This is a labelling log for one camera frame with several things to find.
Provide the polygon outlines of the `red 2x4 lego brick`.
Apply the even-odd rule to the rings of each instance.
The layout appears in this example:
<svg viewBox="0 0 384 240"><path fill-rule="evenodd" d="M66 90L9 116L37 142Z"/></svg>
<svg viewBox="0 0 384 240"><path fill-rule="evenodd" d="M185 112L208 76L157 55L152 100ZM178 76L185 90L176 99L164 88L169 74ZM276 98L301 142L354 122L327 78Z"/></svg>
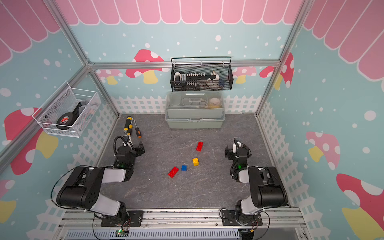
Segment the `red 2x4 lego brick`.
<svg viewBox="0 0 384 240"><path fill-rule="evenodd" d="M168 176L170 178L173 178L179 171L179 168L178 167L173 167L170 172L168 173Z"/></svg>
<svg viewBox="0 0 384 240"><path fill-rule="evenodd" d="M202 151L202 148L203 148L203 145L204 145L203 142L198 142L198 145L197 145L196 150L197 150L198 152L201 152L201 151Z"/></svg>

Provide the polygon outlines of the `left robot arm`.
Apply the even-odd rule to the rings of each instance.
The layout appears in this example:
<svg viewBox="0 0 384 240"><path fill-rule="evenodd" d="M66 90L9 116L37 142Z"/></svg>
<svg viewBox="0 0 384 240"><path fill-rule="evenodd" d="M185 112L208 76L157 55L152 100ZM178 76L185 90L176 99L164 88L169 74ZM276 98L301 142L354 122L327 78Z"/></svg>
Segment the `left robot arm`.
<svg viewBox="0 0 384 240"><path fill-rule="evenodd" d="M146 151L142 142L137 146L131 138L117 136L123 140L120 147L113 146L115 161L107 167L80 165L67 172L69 176L52 203L66 210L86 210L102 221L102 227L139 227L143 220L143 211L128 211L126 204L110 199L101 193L101 187L109 183L128 182L134 174L136 157Z"/></svg>

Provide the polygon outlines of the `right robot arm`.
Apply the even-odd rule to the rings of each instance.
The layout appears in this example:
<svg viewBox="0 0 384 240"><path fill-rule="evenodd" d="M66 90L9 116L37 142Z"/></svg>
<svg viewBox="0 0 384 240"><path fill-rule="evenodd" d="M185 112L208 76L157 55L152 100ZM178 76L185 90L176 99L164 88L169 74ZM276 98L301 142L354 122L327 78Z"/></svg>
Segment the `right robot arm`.
<svg viewBox="0 0 384 240"><path fill-rule="evenodd" d="M250 196L235 205L234 217L239 225L247 225L266 209L284 207L288 203L288 194L276 167L251 167L248 164L251 156L250 148L240 138L234 138L232 148L225 148L225 157L232 161L231 178L250 187Z"/></svg>

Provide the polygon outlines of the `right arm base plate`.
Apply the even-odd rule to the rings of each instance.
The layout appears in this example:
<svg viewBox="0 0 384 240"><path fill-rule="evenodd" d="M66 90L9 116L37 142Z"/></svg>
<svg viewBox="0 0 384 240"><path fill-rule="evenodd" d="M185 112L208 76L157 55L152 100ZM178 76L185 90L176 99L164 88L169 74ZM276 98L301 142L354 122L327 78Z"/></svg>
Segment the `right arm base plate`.
<svg viewBox="0 0 384 240"><path fill-rule="evenodd" d="M262 226L262 217L257 215L244 215L240 210L220 209L219 216L223 226Z"/></svg>

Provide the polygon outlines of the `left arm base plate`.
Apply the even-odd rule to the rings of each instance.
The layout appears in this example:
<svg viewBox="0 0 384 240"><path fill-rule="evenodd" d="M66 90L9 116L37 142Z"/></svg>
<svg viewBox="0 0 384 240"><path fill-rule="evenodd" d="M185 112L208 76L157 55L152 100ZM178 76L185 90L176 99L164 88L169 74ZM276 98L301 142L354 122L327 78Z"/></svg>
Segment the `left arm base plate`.
<svg viewBox="0 0 384 240"><path fill-rule="evenodd" d="M143 220L143 211L126 211L118 213L117 216L104 216L101 222L102 227L140 227Z"/></svg>

